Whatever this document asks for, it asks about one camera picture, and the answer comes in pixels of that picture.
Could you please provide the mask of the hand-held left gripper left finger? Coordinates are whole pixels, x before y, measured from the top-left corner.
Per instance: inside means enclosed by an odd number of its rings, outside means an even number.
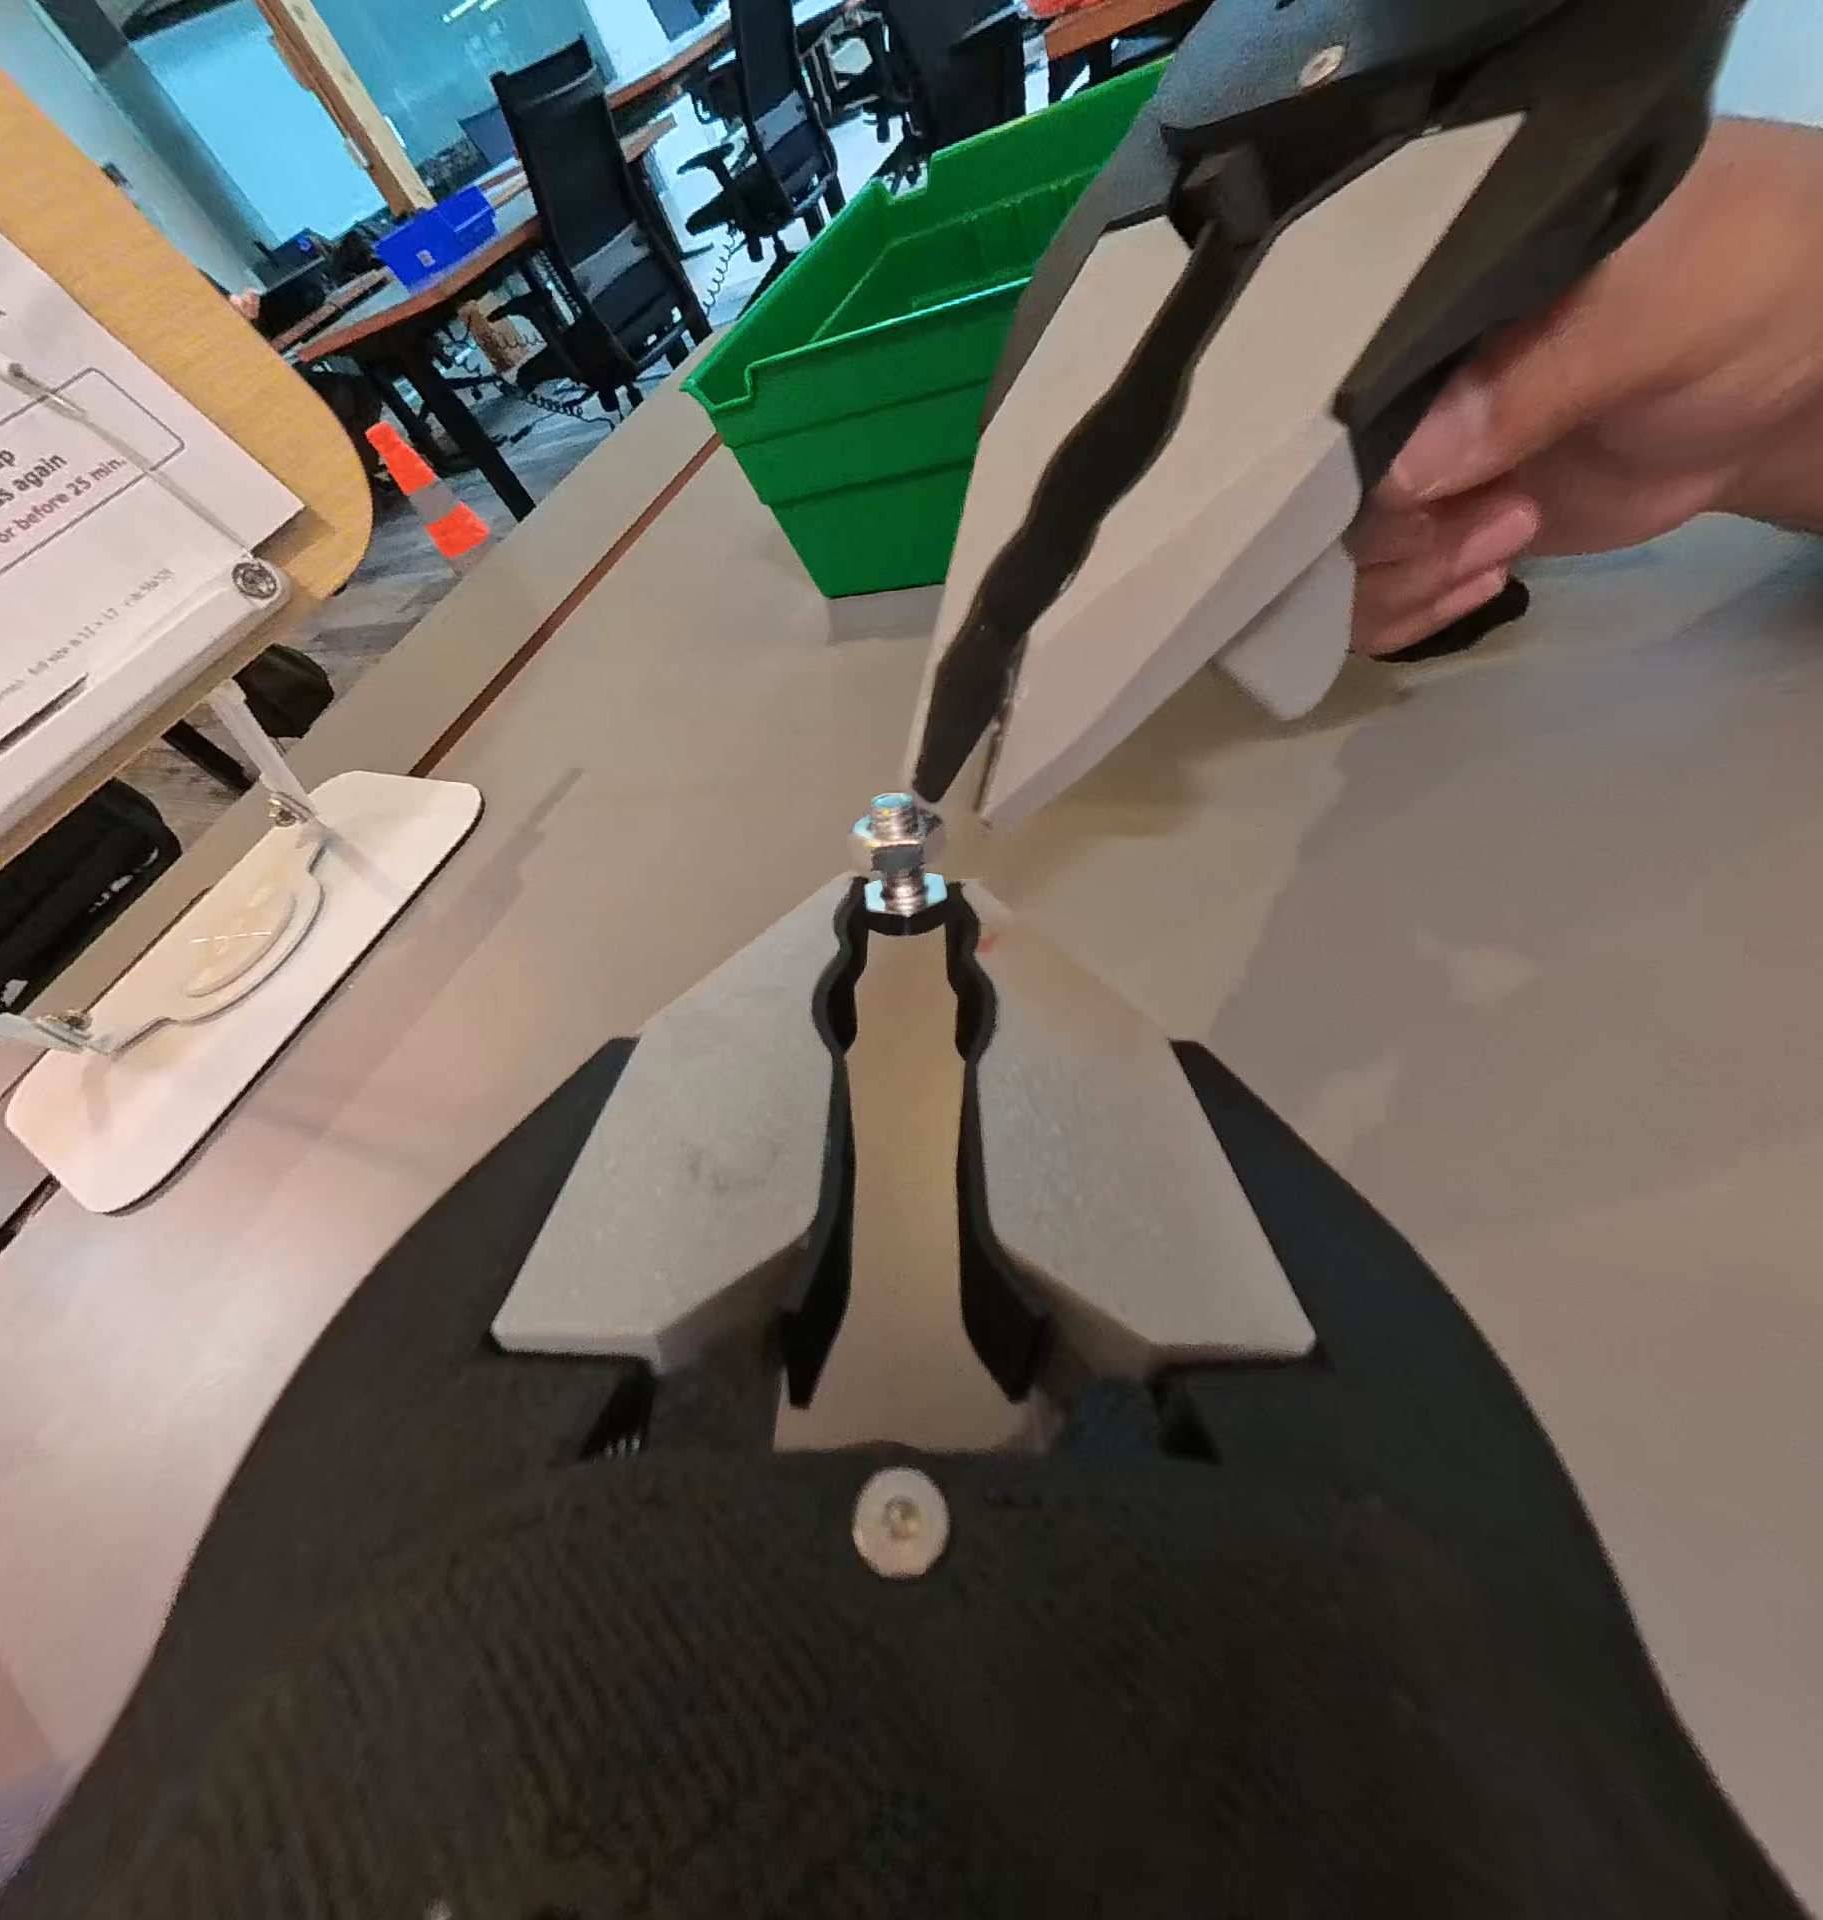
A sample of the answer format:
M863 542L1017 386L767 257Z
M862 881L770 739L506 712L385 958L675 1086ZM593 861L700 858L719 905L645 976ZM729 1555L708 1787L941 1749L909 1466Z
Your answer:
M814 1400L851 1300L866 958L863 889L837 879L645 1022L498 1309L502 1349L666 1379L755 1345Z

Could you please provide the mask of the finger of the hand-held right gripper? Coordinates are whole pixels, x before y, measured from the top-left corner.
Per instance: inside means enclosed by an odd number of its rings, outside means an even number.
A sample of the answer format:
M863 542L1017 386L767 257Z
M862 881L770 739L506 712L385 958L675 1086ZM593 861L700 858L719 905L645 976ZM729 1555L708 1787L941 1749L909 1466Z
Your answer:
M1364 490L1338 389L1521 126L1419 134L1260 252L1167 441L1036 628L976 802L985 828L1051 804L1207 666L1282 722L1327 697Z
M1107 231L983 428L909 788L943 804L1015 704L1043 612L1101 523L1164 447L1227 296L1227 230L1190 242L1167 221Z

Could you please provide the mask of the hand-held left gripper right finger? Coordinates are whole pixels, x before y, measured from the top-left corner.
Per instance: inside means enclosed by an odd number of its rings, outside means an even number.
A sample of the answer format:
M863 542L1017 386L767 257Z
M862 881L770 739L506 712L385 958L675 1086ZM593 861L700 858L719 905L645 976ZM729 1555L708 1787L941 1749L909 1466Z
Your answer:
M1307 1357L1177 1043L978 881L947 907L947 979L964 1330L999 1391Z

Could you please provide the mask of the green plastic bin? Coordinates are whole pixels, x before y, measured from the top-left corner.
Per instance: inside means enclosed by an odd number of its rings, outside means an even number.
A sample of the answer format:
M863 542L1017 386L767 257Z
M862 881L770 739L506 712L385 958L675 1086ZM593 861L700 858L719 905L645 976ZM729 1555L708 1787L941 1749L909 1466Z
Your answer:
M683 381L826 598L945 578L1021 296L1161 77L870 179Z

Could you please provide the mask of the medium steel hex bolt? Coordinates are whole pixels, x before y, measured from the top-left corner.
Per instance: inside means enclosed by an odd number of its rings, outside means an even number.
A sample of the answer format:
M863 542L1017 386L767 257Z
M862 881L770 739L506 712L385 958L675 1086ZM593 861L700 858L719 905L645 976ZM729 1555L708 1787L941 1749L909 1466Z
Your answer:
M910 792L881 792L857 822L868 822L879 836L924 833L925 822L945 824L943 816ZM883 922L909 925L947 905L947 879L937 871L927 874L897 874L886 881L866 879L866 911Z

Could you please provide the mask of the person's right hand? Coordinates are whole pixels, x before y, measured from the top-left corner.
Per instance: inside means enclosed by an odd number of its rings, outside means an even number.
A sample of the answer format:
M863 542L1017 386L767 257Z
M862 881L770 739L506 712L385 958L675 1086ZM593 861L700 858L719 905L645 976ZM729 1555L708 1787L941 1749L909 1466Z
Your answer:
M1823 538L1823 129L1720 118L1675 193L1454 370L1350 532L1353 650L1400 655L1523 557L1701 515Z

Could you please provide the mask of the black office chair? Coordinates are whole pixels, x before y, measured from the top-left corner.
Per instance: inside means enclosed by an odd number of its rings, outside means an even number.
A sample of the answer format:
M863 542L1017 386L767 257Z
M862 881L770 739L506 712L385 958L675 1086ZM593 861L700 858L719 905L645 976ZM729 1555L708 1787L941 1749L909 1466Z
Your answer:
M585 39L494 74L540 221L518 318L563 376L615 412L642 376L710 336L683 252L625 157Z
M918 147L934 157L1026 114L1021 2L883 2Z
M683 174L708 170L719 182L683 228L692 235L732 228L753 259L770 251L774 264L755 290L762 294L795 262L785 234L799 224L817 237L844 211L846 196L806 83L793 6L730 2L729 11L742 141L683 160Z

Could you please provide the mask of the white stand base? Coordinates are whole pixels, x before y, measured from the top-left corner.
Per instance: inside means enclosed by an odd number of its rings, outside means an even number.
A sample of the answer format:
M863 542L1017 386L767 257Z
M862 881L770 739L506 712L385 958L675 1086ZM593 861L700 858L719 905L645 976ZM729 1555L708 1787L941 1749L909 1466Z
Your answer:
M0 1014L0 1043L37 1056L4 1127L97 1216L169 1183L483 816L460 781L348 771L311 788L235 682L209 703L271 828L90 1009Z

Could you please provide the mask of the orange traffic cone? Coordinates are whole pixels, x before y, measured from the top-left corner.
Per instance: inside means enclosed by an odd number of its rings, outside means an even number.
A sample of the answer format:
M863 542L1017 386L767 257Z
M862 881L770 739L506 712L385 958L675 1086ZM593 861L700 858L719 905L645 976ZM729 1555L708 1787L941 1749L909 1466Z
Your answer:
M455 573L465 573L490 546L494 533L394 425L374 423L366 441L418 517L423 532Z

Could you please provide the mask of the small blue storage bin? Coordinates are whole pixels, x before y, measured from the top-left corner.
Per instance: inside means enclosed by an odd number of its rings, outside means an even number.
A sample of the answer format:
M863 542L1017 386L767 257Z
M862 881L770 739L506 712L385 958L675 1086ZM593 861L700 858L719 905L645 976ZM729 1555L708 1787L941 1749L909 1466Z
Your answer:
M460 262L498 237L498 212L480 184L467 184L448 200L371 241L375 262L414 291L452 272Z

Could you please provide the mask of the dark bag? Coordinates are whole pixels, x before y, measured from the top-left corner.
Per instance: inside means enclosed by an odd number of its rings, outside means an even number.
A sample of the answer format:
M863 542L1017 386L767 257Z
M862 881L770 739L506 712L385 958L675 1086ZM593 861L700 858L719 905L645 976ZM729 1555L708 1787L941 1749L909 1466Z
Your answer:
M166 816L109 781L0 871L0 1011L43 993L180 858Z

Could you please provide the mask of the wooden display board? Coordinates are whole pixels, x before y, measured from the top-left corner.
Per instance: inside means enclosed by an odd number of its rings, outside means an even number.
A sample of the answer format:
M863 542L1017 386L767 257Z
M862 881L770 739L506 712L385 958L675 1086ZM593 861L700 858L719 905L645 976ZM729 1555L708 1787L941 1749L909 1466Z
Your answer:
M223 434L300 494L300 513L262 546L286 581L258 623L226 632L113 718L0 822L0 871L34 838L159 741L275 643L299 643L371 545L371 488L330 412L132 208L0 66L0 234L45 271L108 334Z

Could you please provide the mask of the printed instruction sheet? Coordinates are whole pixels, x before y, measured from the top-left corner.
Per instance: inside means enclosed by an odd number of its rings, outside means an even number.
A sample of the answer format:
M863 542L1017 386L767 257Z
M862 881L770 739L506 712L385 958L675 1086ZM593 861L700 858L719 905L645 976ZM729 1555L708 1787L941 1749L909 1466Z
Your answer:
M286 603L300 509L0 231L0 838Z

